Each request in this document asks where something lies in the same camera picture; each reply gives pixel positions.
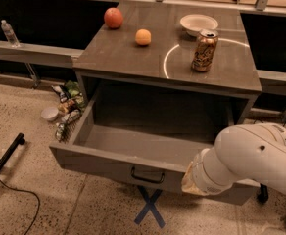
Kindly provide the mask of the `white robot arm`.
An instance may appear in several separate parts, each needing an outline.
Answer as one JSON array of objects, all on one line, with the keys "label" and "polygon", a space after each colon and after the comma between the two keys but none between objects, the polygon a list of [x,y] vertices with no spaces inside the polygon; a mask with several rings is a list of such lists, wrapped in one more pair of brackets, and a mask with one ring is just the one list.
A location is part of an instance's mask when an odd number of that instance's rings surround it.
[{"label": "white robot arm", "polygon": [[286,195],[286,128],[276,123],[223,129],[198,153],[181,181],[185,193],[212,196],[251,179]]}]

